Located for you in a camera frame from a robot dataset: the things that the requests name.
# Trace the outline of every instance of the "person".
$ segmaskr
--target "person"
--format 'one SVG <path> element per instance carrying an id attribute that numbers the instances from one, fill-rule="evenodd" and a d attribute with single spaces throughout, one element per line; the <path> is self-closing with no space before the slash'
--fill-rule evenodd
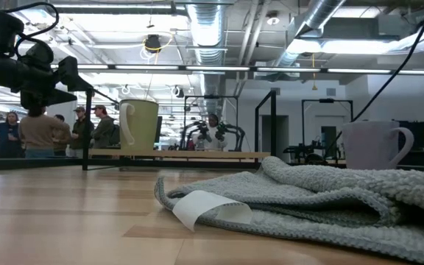
<path id="1" fill-rule="evenodd" d="M 85 127 L 89 126 L 89 134 L 94 130 L 94 124 L 86 120 L 86 109 L 77 107 L 74 112 L 77 114 L 77 121 L 73 125 L 72 141 L 70 144 L 70 156 L 82 158 L 82 145 L 85 140 Z"/>
<path id="2" fill-rule="evenodd" d="M 54 116 L 59 121 L 65 123 L 65 117 L 63 115 L 57 114 Z M 53 130 L 53 151 L 56 156 L 66 156 L 66 147 L 71 141 L 70 132 L 68 133 L 65 130 L 55 129 Z"/>
<path id="3" fill-rule="evenodd" d="M 91 137 L 94 139 L 93 148 L 108 147 L 110 145 L 110 137 L 114 130 L 114 119 L 109 117 L 104 105 L 96 105 L 92 110 L 94 110 L 94 115 L 101 119 L 96 129 L 91 132 Z"/>
<path id="4" fill-rule="evenodd" d="M 219 117 L 213 113 L 208 115 L 207 135 L 198 134 L 193 138 L 194 144 L 199 142 L 204 145 L 204 150 L 222 151 L 227 146 L 225 136 L 219 132 Z"/>
<path id="5" fill-rule="evenodd" d="M 70 135 L 70 127 L 66 123 L 45 115 L 45 111 L 45 106 L 32 106 L 19 124 L 19 135 L 26 145 L 26 158 L 54 156 L 54 130 Z"/>
<path id="6" fill-rule="evenodd" d="M 22 154 L 18 121 L 18 114 L 11 111 L 6 121 L 0 123 L 0 158 L 19 158 Z"/>

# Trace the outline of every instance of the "gray knit cloth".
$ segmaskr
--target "gray knit cloth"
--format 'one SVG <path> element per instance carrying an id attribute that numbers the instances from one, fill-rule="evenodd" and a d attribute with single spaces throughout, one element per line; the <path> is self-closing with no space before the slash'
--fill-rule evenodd
<path id="1" fill-rule="evenodd" d="M 283 239 L 309 239 L 379 252 L 424 264 L 424 172 L 288 166 L 264 159 L 256 174 L 242 172 L 184 185 L 168 194 L 155 187 L 169 210 L 192 191 L 209 191 L 247 203 L 250 225 L 214 219 L 198 222 Z"/>

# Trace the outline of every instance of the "silver duct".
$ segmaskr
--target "silver duct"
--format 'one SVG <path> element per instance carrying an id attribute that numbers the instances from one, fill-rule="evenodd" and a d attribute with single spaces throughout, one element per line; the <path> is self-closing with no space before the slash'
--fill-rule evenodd
<path id="1" fill-rule="evenodd" d="M 191 34 L 194 45 L 221 46 L 224 32 L 225 7 L 216 4 L 190 4 L 186 7 L 191 18 Z M 220 66 L 224 62 L 224 52 L 213 49 L 197 49 L 195 51 L 197 63 L 203 66 Z M 201 90 L 204 95 L 224 95 L 225 76 L 217 74 L 203 74 Z M 217 102 L 206 100 L 206 110 L 219 115 L 216 109 Z"/>
<path id="2" fill-rule="evenodd" d="M 295 37 L 313 29 L 322 29 L 323 26 L 330 20 L 335 12 L 346 2 L 346 0 L 312 0 L 308 5 L 308 10 L 305 12 L 305 18 L 302 23 L 293 20 L 289 25 L 288 31 L 291 31 L 291 36 L 288 39 L 292 42 Z M 275 67 L 289 67 L 294 64 L 299 54 L 289 53 L 284 51 L 279 58 L 274 62 Z"/>

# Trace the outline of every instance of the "white paper tag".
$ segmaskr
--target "white paper tag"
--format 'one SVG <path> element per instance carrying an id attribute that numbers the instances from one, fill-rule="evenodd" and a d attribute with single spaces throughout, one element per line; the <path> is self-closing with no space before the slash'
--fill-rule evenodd
<path id="1" fill-rule="evenodd" d="M 194 224 L 199 216 L 217 207 L 220 210 L 216 219 L 242 224 L 251 222 L 252 211 L 248 205 L 207 191 L 192 191 L 176 203 L 173 213 L 183 225 L 194 232 Z"/>

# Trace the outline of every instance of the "table surface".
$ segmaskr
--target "table surface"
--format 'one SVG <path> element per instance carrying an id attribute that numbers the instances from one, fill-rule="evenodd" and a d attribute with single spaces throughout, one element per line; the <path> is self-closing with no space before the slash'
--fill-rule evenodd
<path id="1" fill-rule="evenodd" d="M 0 172 L 0 265 L 404 264 L 348 248 L 187 230 L 156 201 L 166 189 L 226 171 L 80 166 Z"/>

